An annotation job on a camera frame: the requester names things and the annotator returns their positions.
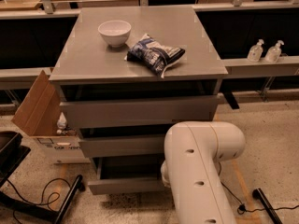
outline wooden panel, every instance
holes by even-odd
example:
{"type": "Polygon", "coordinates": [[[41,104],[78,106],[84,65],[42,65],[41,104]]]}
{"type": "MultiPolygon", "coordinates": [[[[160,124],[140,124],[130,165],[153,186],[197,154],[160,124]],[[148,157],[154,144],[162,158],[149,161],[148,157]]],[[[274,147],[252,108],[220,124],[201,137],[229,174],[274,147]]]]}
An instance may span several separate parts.
{"type": "Polygon", "coordinates": [[[10,11],[10,10],[35,10],[39,8],[40,0],[6,0],[0,1],[0,10],[1,11],[10,11]]]}

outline box flap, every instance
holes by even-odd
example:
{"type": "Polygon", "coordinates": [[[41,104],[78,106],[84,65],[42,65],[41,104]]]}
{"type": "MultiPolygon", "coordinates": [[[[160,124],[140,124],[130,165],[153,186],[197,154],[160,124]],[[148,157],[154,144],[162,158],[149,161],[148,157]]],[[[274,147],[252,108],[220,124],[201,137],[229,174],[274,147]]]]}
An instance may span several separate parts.
{"type": "Polygon", "coordinates": [[[12,122],[29,136],[54,136],[61,110],[60,98],[44,71],[18,108],[12,122]]]}

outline cardboard box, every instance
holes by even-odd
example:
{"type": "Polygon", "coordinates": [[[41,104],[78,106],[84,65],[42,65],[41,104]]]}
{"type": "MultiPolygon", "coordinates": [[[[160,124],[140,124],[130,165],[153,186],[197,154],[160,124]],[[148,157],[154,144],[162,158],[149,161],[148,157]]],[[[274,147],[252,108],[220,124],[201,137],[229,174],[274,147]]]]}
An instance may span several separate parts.
{"type": "Polygon", "coordinates": [[[57,120],[61,114],[59,104],[60,97],[57,91],[42,71],[18,108],[12,122],[32,137],[52,162],[90,162],[83,156],[78,137],[56,134],[57,120]]]}

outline snack bag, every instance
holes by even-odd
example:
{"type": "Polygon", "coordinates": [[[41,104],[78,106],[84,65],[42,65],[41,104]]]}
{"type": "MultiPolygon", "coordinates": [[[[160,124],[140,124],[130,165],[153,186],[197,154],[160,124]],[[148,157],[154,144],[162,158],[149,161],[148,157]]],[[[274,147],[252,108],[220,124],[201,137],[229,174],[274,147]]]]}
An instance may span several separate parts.
{"type": "Polygon", "coordinates": [[[127,61],[141,61],[158,77],[164,78],[165,70],[178,62],[185,49],[163,46],[148,34],[144,34],[132,48],[129,49],[127,61]]]}

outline white bottle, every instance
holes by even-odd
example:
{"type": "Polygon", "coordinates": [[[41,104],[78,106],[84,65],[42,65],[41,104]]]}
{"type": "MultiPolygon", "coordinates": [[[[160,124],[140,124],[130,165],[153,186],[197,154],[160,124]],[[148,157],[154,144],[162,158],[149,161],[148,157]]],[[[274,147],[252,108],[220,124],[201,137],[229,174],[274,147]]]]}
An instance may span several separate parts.
{"type": "Polygon", "coordinates": [[[263,44],[263,40],[259,39],[259,42],[256,45],[251,47],[247,59],[249,59],[251,62],[254,63],[258,62],[263,53],[262,44],[263,44]]]}
{"type": "Polygon", "coordinates": [[[57,127],[60,130],[65,130],[66,126],[67,126],[67,121],[66,121],[66,118],[64,116],[64,113],[62,112],[60,114],[60,117],[59,117],[58,121],[57,121],[57,127]]]}
{"type": "Polygon", "coordinates": [[[275,63],[278,61],[278,58],[281,54],[281,48],[280,46],[284,45],[283,41],[278,40],[278,42],[276,43],[275,46],[271,47],[266,55],[265,55],[265,59],[270,62],[270,63],[275,63]]]}

